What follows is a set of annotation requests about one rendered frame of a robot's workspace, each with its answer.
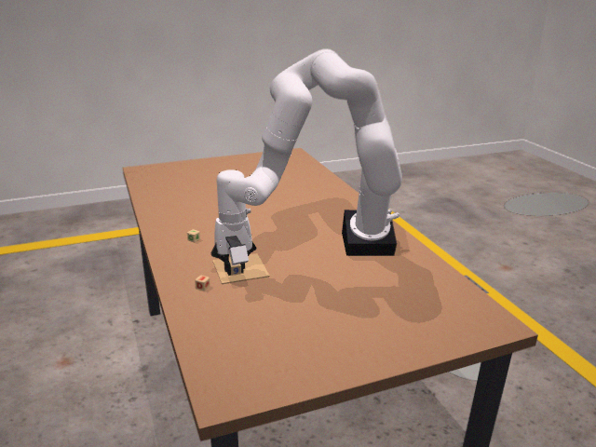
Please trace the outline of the tan flat mat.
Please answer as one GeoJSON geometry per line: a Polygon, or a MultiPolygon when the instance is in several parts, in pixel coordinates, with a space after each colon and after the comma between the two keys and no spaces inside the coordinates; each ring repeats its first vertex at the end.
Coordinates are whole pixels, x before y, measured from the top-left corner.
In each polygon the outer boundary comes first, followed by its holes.
{"type": "Polygon", "coordinates": [[[245,263],[244,273],[233,276],[228,276],[227,272],[224,271],[223,261],[221,261],[220,259],[213,260],[213,263],[215,265],[216,271],[222,284],[251,280],[256,278],[270,277],[258,253],[250,254],[248,257],[249,261],[245,263]]]}

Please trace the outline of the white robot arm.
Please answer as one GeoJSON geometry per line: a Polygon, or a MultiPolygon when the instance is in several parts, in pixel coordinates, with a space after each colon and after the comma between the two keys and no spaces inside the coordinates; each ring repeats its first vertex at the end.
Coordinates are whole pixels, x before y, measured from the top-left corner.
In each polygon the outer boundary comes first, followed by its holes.
{"type": "Polygon", "coordinates": [[[251,213],[246,204],[262,205],[277,188],[312,106],[309,90],[317,85],[329,96],[347,100],[354,123],[361,180],[350,228],[365,240],[387,236],[390,222],[400,217],[390,214],[389,203],[402,177],[377,83],[370,73],[349,67],[329,49],[298,61],[272,81],[270,93],[276,103],[264,129],[264,150],[256,170],[247,178],[238,170],[217,176],[221,222],[244,221],[251,213]]]}

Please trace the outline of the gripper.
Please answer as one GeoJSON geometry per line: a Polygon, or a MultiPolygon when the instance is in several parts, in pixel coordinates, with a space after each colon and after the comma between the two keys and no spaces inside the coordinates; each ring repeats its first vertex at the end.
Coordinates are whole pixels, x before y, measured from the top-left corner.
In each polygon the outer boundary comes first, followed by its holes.
{"type": "Polygon", "coordinates": [[[231,276],[231,264],[229,262],[229,244],[225,237],[237,236],[241,244],[246,245],[248,256],[257,248],[251,240],[251,227],[249,218],[240,223],[223,223],[216,219],[214,243],[215,246],[211,256],[219,258],[224,262],[224,271],[231,276]],[[217,241],[217,244],[216,244],[217,241]]]}

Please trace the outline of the cream letter block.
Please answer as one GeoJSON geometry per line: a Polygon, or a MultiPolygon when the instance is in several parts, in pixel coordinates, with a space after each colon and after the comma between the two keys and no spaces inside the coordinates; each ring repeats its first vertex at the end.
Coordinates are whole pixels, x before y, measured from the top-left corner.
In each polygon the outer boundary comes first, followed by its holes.
{"type": "Polygon", "coordinates": [[[200,240],[200,232],[197,230],[191,230],[187,232],[187,238],[189,241],[197,242],[198,240],[200,240]]]}
{"type": "Polygon", "coordinates": [[[199,276],[196,280],[196,289],[205,291],[210,286],[210,278],[205,276],[199,276]]]}
{"type": "Polygon", "coordinates": [[[230,264],[231,264],[231,276],[241,274],[241,265],[240,264],[232,265],[231,262],[230,262],[230,264]]]}

